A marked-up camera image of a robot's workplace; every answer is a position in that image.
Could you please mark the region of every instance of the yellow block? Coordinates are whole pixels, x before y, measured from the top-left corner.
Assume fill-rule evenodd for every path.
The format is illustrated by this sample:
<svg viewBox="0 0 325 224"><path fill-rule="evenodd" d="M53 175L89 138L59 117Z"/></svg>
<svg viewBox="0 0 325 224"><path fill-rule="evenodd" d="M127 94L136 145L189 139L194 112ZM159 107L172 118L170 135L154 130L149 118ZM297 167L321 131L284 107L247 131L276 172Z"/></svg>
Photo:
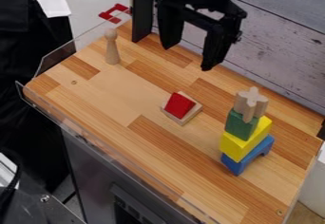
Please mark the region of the yellow block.
<svg viewBox="0 0 325 224"><path fill-rule="evenodd" d="M241 140L228 132L224 132L220 142L220 150L235 162L246 157L270 132L272 121L263 116L259 119L257 129L247 140Z"/></svg>

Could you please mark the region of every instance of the blue block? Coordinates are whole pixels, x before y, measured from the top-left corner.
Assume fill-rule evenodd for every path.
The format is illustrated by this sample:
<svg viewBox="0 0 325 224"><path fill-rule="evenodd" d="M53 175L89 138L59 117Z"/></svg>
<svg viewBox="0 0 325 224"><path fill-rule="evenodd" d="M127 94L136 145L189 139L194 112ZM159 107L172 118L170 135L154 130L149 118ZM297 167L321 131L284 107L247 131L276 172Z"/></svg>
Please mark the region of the blue block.
<svg viewBox="0 0 325 224"><path fill-rule="evenodd" d="M271 148L275 139L268 135L263 141L260 142L245 158L243 158L240 162L235 162L234 160L230 159L224 153L221 156L221 162L226 165L230 171L234 173L234 175L240 175L247 165L259 155L266 156Z"/></svg>

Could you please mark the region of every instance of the toy block tower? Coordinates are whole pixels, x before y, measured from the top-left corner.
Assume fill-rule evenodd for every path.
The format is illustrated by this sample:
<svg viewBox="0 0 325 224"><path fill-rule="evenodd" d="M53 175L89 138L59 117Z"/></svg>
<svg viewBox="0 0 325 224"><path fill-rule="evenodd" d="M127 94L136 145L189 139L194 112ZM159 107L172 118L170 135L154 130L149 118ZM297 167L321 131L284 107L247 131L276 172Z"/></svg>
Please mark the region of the toy block tower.
<svg viewBox="0 0 325 224"><path fill-rule="evenodd" d="M236 176L253 159L267 155L272 148L274 138L269 135L272 121L264 116L268 102L256 87L236 95L220 141L221 161Z"/></svg>

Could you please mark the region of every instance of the red block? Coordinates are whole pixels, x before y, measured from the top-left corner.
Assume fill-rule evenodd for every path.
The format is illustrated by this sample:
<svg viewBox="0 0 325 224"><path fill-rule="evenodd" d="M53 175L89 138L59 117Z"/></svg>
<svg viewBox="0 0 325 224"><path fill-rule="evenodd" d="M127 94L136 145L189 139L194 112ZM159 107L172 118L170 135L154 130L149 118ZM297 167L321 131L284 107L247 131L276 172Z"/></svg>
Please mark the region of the red block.
<svg viewBox="0 0 325 224"><path fill-rule="evenodd" d="M190 101L183 95L174 92L164 110L181 120L194 106L195 103L193 101Z"/></svg>

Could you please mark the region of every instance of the wooden table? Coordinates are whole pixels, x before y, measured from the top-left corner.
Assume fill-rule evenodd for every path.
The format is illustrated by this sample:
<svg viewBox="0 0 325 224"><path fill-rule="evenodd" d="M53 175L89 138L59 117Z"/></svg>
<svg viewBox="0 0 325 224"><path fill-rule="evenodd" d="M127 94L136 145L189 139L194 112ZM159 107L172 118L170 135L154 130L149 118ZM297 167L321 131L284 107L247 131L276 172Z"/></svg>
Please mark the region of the wooden table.
<svg viewBox="0 0 325 224"><path fill-rule="evenodd" d="M202 72L201 56L181 47L165 51L155 34L134 44L127 24L119 35L119 65L105 63L102 38L27 84L43 101L26 89L25 95L57 120L67 123L66 115L80 124L102 143L86 138L197 218L211 222L188 202L220 223L281 223L321 145L315 135L322 117L222 65ZM276 143L235 177L220 163L219 140L234 95L252 85L270 99ZM160 111L180 90L203 104L186 126Z"/></svg>

